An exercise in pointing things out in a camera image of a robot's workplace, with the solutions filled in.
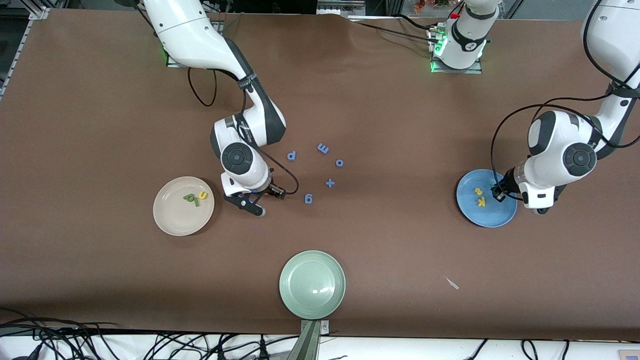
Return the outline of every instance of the light green bowl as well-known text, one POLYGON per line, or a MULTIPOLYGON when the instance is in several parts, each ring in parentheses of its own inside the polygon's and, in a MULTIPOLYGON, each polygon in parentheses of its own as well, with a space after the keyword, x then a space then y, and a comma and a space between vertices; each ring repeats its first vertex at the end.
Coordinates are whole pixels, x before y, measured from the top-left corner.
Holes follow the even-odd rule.
POLYGON ((280 274, 280 296, 289 311, 307 319, 326 318, 344 298, 344 271, 331 255, 309 250, 291 258, 280 274))

